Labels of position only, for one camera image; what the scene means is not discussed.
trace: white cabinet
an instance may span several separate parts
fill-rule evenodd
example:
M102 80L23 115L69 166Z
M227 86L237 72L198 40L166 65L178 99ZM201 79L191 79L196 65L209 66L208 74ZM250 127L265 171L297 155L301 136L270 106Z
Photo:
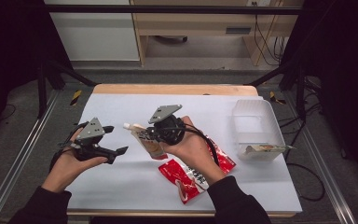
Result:
M45 0L46 4L128 5L128 0ZM130 13L50 13L71 61L139 61Z

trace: food item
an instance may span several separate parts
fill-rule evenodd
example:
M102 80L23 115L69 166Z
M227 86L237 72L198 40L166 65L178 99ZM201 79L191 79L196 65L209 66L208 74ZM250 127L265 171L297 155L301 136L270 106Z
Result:
M235 162L209 138L214 145L219 160L219 166L227 174L236 165ZM197 195L209 188L205 177L195 169L185 165L178 158L169 160L158 168L161 173L178 188L179 197L182 203L187 203Z
M151 140L146 128L140 124L124 123L123 128L130 130L131 134L138 140L142 147L149 153L150 157L154 160L164 160L168 156L163 148L159 145L158 141Z
M245 146L246 149L239 153L242 161L273 161L285 150L295 149L291 146L275 146L275 145L250 145Z

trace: hand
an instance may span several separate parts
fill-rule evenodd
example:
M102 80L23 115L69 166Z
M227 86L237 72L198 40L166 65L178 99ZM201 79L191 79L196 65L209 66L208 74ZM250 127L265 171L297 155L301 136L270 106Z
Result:
M82 129L78 129L71 137L75 141ZM107 161L105 157L96 157L87 161L79 161L75 157L75 151L66 147L61 156L57 159L48 177L42 185L43 189L55 193L63 192L81 173L91 167L100 165Z
M193 122L188 116L182 118L185 124L193 125ZM208 145L202 137L195 133L185 132L183 140L170 146L161 142L160 145L164 151L178 157L187 166L196 169L206 179L209 185L224 178L225 173L214 163L211 152L208 150Z

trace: wooden table edge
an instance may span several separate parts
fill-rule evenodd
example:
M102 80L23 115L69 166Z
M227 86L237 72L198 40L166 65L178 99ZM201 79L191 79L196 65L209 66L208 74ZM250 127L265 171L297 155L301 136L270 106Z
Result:
M189 95L249 95L257 96L254 86L192 85L192 84L99 84L93 94L189 94Z
M87 217L214 217L215 211L141 211L108 209L68 209L68 216ZM295 212L271 212L269 217L293 217Z

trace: sleeve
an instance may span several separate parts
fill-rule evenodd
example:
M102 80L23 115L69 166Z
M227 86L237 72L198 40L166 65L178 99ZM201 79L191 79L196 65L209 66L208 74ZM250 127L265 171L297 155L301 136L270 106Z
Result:
M38 187L28 203L19 210L8 224L66 224L71 192L54 193Z
M208 188L216 223L269 224L269 216L252 195L245 194L234 176L227 176Z

